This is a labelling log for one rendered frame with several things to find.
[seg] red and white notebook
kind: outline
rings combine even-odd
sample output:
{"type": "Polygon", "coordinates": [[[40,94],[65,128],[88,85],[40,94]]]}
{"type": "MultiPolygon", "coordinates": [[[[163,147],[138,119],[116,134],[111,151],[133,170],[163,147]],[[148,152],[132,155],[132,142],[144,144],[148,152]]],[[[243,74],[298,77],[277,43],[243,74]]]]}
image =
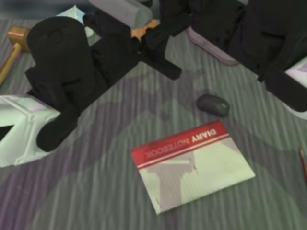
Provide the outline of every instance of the red and white notebook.
{"type": "Polygon", "coordinates": [[[255,177],[220,121],[131,152],[157,214],[255,177]]]}

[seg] gray mouse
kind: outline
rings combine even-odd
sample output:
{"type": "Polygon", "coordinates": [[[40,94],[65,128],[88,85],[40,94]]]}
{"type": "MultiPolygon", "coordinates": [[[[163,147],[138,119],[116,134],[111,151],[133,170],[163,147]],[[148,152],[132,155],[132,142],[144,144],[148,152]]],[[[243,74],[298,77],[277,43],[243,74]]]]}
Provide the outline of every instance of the gray mouse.
{"type": "Polygon", "coordinates": [[[228,115],[230,110],[230,105],[225,99],[211,94],[200,96],[196,106],[199,110],[221,117],[228,115]]]}

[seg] red pen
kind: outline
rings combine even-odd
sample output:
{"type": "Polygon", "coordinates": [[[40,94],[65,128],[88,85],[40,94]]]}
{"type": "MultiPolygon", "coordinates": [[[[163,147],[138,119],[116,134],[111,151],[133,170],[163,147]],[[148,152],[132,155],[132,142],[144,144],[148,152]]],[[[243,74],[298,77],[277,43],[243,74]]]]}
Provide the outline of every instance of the red pen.
{"type": "Polygon", "coordinates": [[[305,180],[307,181],[307,166],[306,166],[306,163],[305,163],[304,153],[303,153],[303,149],[302,149],[301,146],[299,147],[298,151],[299,151],[299,156],[300,156],[302,166],[303,166],[303,170],[304,170],[305,180]]]}

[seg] hammer handle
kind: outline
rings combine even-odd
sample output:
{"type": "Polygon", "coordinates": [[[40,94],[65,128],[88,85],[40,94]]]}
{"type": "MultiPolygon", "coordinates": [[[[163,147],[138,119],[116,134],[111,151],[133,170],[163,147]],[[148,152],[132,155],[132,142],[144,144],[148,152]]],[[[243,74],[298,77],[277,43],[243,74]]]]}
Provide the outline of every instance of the hammer handle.
{"type": "Polygon", "coordinates": [[[19,53],[21,51],[21,46],[19,43],[15,43],[13,45],[13,48],[9,54],[9,56],[6,58],[4,63],[0,67],[0,85],[3,83],[6,75],[11,70],[12,65],[16,58],[18,57],[19,53]]]}

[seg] table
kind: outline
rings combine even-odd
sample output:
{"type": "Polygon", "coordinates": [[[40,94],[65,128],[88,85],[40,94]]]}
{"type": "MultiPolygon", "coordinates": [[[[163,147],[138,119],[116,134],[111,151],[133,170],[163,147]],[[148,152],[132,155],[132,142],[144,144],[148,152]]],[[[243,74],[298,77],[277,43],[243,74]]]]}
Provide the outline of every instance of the table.
{"type": "MultiPolygon", "coordinates": [[[[0,62],[11,24],[0,21],[0,62]]],[[[139,64],[82,115],[59,149],[40,161],[0,169],[2,230],[304,230],[307,186],[298,146],[307,150],[307,122],[294,117],[241,65],[227,67],[189,42],[169,41],[167,58],[183,68],[170,81],[139,64]],[[256,178],[157,216],[130,155],[144,142],[216,120],[195,101],[226,98],[222,119],[256,178]]],[[[22,54],[0,94],[23,94],[22,54]]]]}

